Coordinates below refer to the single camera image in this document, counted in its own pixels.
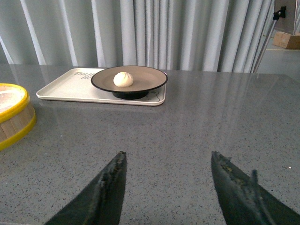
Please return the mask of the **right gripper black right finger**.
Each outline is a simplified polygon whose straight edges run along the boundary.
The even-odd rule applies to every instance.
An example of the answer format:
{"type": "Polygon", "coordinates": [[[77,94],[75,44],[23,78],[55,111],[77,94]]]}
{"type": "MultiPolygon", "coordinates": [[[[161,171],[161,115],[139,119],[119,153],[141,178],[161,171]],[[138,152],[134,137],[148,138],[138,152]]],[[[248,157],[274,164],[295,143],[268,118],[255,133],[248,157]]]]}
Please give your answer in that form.
{"type": "Polygon", "coordinates": [[[246,175],[214,151],[211,170],[219,205],[228,225],[298,225],[300,216],[258,184],[257,171],[246,175]]]}

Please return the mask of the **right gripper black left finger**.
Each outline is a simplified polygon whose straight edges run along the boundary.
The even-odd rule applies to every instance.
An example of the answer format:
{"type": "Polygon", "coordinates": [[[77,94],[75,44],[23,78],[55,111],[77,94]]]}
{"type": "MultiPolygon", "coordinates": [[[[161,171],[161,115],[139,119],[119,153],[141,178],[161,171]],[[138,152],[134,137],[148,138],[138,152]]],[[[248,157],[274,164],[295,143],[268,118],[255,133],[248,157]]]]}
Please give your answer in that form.
{"type": "Polygon", "coordinates": [[[126,153],[106,167],[47,225],[117,225],[120,222],[127,174],[126,153]]]}

